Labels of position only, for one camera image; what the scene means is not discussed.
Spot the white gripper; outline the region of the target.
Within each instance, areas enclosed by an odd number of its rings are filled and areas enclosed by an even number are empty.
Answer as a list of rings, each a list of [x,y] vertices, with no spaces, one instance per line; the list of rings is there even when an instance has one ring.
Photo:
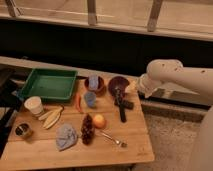
[[[136,90],[143,93],[146,98],[149,98],[160,86],[160,82],[151,79],[147,74],[142,74],[137,82],[132,81],[126,88],[126,93],[132,93]]]

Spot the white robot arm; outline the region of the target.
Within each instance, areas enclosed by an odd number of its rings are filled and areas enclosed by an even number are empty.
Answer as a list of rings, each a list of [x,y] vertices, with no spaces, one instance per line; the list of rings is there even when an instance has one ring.
[[[148,98],[167,82],[185,87],[212,101],[200,125],[185,171],[213,171],[213,68],[184,67],[177,59],[152,60],[146,72],[132,81],[125,92],[137,90]]]

